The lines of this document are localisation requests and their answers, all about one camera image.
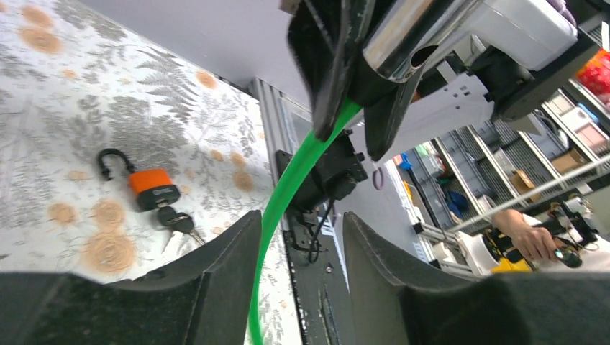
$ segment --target white pole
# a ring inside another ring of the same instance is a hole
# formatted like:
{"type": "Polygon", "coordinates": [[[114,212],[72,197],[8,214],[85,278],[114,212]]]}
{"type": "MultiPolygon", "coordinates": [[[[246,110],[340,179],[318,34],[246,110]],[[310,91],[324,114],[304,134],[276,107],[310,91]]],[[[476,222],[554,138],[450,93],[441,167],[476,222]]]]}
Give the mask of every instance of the white pole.
{"type": "Polygon", "coordinates": [[[545,183],[544,185],[541,185],[540,187],[535,188],[534,190],[529,191],[528,193],[525,193],[523,195],[520,195],[518,198],[512,199],[510,201],[507,201],[505,203],[502,203],[499,206],[496,206],[495,208],[487,211],[486,213],[480,215],[480,216],[476,216],[474,218],[468,219],[467,221],[464,221],[463,223],[460,223],[454,227],[452,227],[451,229],[448,229],[448,232],[455,232],[455,231],[459,231],[461,229],[464,229],[467,226],[471,226],[473,224],[478,223],[479,221],[485,221],[487,218],[489,218],[490,216],[494,215],[496,212],[498,211],[502,211],[510,206],[513,206],[517,203],[520,203],[522,201],[525,201],[528,198],[531,198],[532,196],[535,196],[541,192],[544,192],[548,189],[551,189],[553,187],[555,187],[556,185],[559,185],[563,182],[565,182],[566,180],[569,180],[571,178],[576,178],[578,177],[580,174],[582,173],[586,173],[589,170],[592,170],[600,165],[606,164],[610,162],[610,155],[606,155],[604,158],[595,161],[595,162],[590,162],[587,165],[583,165],[582,167],[576,169],[576,170],[572,170],[569,173],[565,174],[564,176],[562,176],[561,178],[558,178],[557,180],[553,180],[550,182],[545,183]]]}

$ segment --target green cable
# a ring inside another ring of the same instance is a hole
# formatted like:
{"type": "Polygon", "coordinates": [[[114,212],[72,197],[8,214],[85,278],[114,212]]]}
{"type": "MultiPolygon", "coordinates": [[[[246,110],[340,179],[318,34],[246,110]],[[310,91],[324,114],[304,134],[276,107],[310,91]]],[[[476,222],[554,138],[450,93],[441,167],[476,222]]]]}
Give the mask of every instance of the green cable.
{"type": "Polygon", "coordinates": [[[346,99],[341,108],[337,125],[334,127],[334,131],[326,142],[319,141],[316,139],[313,132],[309,132],[307,138],[305,138],[305,141],[303,141],[299,150],[296,151],[288,164],[288,167],[278,181],[278,185],[273,191],[273,195],[269,200],[265,213],[263,213],[263,235],[260,239],[260,251],[258,252],[258,260],[256,262],[254,288],[252,289],[252,301],[250,302],[250,313],[248,315],[250,335],[254,345],[263,345],[263,333],[260,329],[260,321],[258,318],[258,288],[265,255],[267,254],[267,249],[269,249],[273,232],[280,223],[280,219],[286,212],[296,191],[303,181],[305,181],[305,177],[307,177],[328,146],[337,138],[339,133],[361,108],[362,106],[346,99]]]}

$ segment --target padlock shackle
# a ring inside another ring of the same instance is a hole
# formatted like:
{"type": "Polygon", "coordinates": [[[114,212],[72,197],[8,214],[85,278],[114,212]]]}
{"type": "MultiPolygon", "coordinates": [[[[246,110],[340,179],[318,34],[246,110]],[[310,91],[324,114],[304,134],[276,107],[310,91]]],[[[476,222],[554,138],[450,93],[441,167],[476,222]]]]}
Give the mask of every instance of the padlock shackle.
{"type": "Polygon", "coordinates": [[[123,162],[125,162],[125,169],[127,169],[130,174],[135,173],[135,166],[129,161],[129,158],[127,158],[126,154],[123,153],[123,151],[119,149],[103,149],[97,154],[97,165],[101,170],[102,176],[106,178],[106,181],[112,180],[112,177],[110,176],[110,169],[106,166],[106,164],[104,164],[104,157],[107,155],[115,155],[121,157],[123,162]]]}

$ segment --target table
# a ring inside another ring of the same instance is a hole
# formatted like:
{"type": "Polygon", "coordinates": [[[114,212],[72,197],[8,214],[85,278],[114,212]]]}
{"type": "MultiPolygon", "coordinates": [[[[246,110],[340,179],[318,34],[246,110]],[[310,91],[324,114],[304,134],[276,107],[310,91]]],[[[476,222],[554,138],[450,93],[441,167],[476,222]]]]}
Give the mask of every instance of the table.
{"type": "MultiPolygon", "coordinates": [[[[273,191],[258,102],[72,0],[0,1],[0,270],[144,275],[196,248],[137,210],[120,160],[161,167],[212,241],[273,191]]],[[[266,344],[297,344],[283,241],[265,259],[266,344]]]]}

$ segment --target open padlock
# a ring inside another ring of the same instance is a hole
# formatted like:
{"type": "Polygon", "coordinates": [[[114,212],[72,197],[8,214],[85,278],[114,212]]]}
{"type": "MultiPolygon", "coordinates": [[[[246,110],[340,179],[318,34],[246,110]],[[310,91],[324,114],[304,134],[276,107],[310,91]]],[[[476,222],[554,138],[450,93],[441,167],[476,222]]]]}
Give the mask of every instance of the open padlock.
{"type": "Polygon", "coordinates": [[[180,198],[180,191],[172,183],[169,174],[163,169],[150,169],[136,171],[126,154],[118,149],[103,149],[97,154],[97,164],[101,174],[106,180],[112,180],[110,169],[104,164],[104,157],[116,155],[121,157],[129,172],[127,178],[129,186],[134,193],[137,205],[142,211],[151,211],[156,208],[175,203],[180,198]]]}

